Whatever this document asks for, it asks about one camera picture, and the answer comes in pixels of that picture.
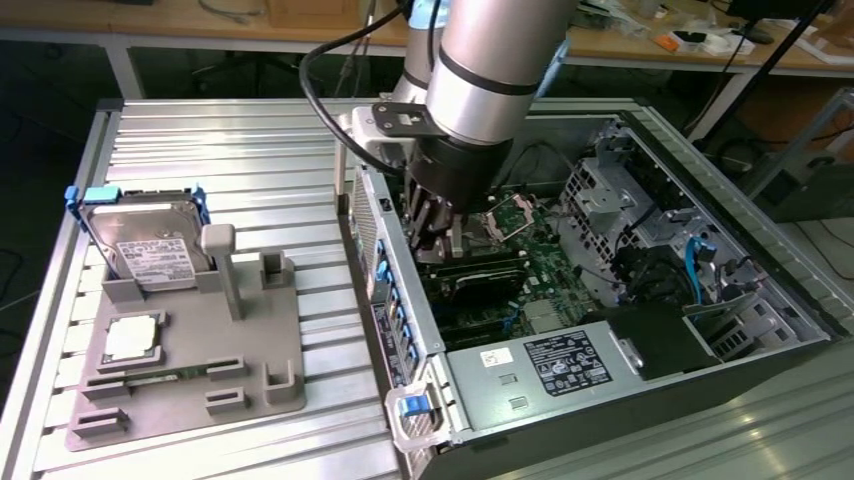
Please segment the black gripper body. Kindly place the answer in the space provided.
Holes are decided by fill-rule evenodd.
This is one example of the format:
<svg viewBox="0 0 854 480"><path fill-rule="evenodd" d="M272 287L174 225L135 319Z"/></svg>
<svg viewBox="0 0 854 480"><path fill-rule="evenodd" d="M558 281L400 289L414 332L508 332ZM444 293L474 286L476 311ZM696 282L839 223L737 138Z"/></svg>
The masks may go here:
<svg viewBox="0 0 854 480"><path fill-rule="evenodd" d="M465 213L486 192L512 146L512 139L473 145L449 137L418 138L405 175L409 217L430 200L454 214Z"/></svg>

